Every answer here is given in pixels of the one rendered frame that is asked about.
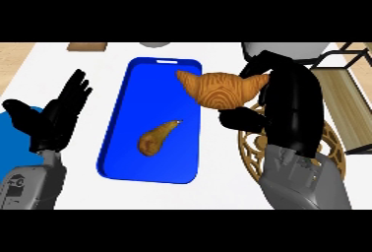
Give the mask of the brown croissant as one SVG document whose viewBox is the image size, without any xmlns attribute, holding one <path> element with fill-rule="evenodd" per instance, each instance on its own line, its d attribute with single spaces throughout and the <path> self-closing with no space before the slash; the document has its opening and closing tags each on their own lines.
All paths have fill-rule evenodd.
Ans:
<svg viewBox="0 0 372 252">
<path fill-rule="evenodd" d="M 229 73 L 207 73 L 201 76 L 176 71 L 183 89 L 196 103 L 212 109 L 235 109 L 254 99 L 269 83 L 269 75 L 254 75 L 243 79 Z"/>
</svg>

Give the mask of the blue round plate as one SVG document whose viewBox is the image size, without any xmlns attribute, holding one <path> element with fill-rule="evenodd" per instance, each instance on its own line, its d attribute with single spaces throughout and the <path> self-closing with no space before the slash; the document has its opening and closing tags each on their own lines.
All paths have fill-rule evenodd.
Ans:
<svg viewBox="0 0 372 252">
<path fill-rule="evenodd" d="M 0 113 L 0 182 L 16 166 L 43 163 L 43 158 L 29 152 L 31 137 L 12 124 L 7 112 Z"/>
</svg>

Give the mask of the blue tray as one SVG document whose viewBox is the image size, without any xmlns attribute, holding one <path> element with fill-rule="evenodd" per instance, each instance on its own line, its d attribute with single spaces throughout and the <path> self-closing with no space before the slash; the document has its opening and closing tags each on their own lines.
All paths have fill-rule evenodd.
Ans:
<svg viewBox="0 0 372 252">
<path fill-rule="evenodd" d="M 111 179 L 189 183 L 196 177 L 199 162 L 201 106 L 186 94 L 176 78 L 181 70 L 202 73 L 193 59 L 137 57 L 122 80 L 96 167 Z M 159 152 L 140 153 L 143 133 L 176 120 Z"/>
</svg>

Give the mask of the brown wooden board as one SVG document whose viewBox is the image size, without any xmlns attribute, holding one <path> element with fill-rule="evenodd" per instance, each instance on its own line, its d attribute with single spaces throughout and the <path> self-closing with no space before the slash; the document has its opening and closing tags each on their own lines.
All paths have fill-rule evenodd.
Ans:
<svg viewBox="0 0 372 252">
<path fill-rule="evenodd" d="M 66 46 L 68 51 L 105 51 L 106 42 L 71 42 Z"/>
</svg>

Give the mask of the black tiered shelf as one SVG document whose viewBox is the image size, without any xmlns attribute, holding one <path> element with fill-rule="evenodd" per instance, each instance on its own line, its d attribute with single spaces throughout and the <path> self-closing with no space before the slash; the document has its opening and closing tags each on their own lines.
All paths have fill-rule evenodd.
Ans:
<svg viewBox="0 0 372 252">
<path fill-rule="evenodd" d="M 372 67 L 369 48 L 351 49 L 345 42 L 339 49 L 325 52 L 311 65 L 319 78 L 325 105 L 347 155 L 372 155 L 372 106 L 350 74 L 350 67 L 365 58 Z M 322 66 L 332 55 L 353 55 L 342 66 Z"/>
</svg>

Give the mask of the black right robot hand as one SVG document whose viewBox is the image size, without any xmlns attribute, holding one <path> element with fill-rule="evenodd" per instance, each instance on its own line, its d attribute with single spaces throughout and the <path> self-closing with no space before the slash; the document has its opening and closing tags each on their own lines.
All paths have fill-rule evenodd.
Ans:
<svg viewBox="0 0 372 252">
<path fill-rule="evenodd" d="M 310 69 L 289 57 L 263 50 L 251 57 L 239 76 L 246 79 L 270 70 L 260 90 L 260 115 L 249 108 L 220 111 L 220 122 L 229 129 L 260 133 L 267 144 L 291 149 L 298 156 L 314 158 L 325 127 L 323 93 Z"/>
</svg>

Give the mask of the gold round placemat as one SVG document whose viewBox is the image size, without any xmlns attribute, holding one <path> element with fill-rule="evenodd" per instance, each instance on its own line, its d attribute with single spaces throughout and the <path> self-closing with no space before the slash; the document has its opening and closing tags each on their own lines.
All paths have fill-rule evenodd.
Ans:
<svg viewBox="0 0 372 252">
<path fill-rule="evenodd" d="M 238 132 L 238 150 L 245 169 L 254 179 L 258 181 L 263 173 L 264 150 L 267 146 L 266 132 L 251 133 L 245 131 Z M 325 123 L 322 142 L 319 144 L 317 152 L 326 149 L 326 156 L 332 160 L 339 172 L 339 177 L 345 176 L 345 157 L 339 140 L 335 132 Z"/>
</svg>

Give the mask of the grey pot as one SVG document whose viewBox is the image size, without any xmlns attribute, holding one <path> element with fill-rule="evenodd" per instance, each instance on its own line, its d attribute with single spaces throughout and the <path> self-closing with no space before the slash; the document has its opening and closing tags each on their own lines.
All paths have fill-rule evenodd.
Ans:
<svg viewBox="0 0 372 252">
<path fill-rule="evenodd" d="M 245 60 L 267 50 L 291 57 L 300 64 L 310 65 L 320 57 L 328 42 L 243 42 L 241 47 Z"/>
</svg>

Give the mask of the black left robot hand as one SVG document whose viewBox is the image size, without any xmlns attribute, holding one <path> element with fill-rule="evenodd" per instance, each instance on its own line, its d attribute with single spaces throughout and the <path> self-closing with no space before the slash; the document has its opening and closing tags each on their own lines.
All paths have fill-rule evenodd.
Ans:
<svg viewBox="0 0 372 252">
<path fill-rule="evenodd" d="M 68 146 L 78 115 L 93 91 L 84 77 L 86 73 L 77 69 L 57 98 L 47 103 L 41 112 L 16 99 L 6 99 L 1 103 L 13 127 L 31 137 L 32 153 L 44 150 L 59 153 Z"/>
</svg>

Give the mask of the brown pear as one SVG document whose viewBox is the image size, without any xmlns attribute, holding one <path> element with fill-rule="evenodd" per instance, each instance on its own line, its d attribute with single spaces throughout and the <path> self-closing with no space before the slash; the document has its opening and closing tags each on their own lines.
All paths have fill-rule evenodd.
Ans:
<svg viewBox="0 0 372 252">
<path fill-rule="evenodd" d="M 146 157 L 152 157 L 159 152 L 165 138 L 168 137 L 171 131 L 176 129 L 180 123 L 180 120 L 164 122 L 140 135 L 139 152 Z"/>
</svg>

